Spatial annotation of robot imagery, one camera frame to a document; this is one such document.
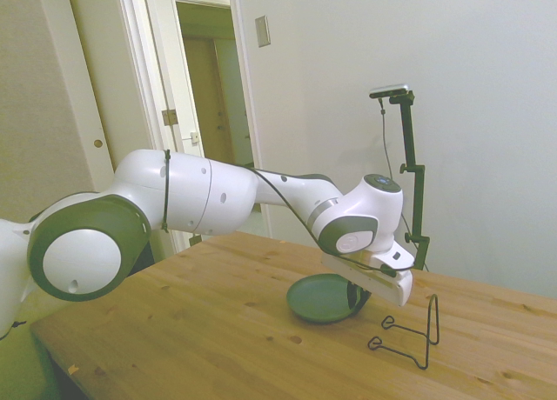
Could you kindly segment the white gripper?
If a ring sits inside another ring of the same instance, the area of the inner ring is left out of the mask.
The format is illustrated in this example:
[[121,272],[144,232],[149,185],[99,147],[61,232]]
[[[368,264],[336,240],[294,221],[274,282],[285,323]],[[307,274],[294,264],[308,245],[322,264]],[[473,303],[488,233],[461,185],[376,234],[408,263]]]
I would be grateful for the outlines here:
[[371,293],[399,307],[404,306],[411,296],[413,288],[411,271],[398,272],[396,277],[390,277],[379,271],[364,270],[354,263],[327,254],[322,255],[321,262],[350,282],[346,288],[347,302],[350,309],[355,307],[356,314],[365,306]]

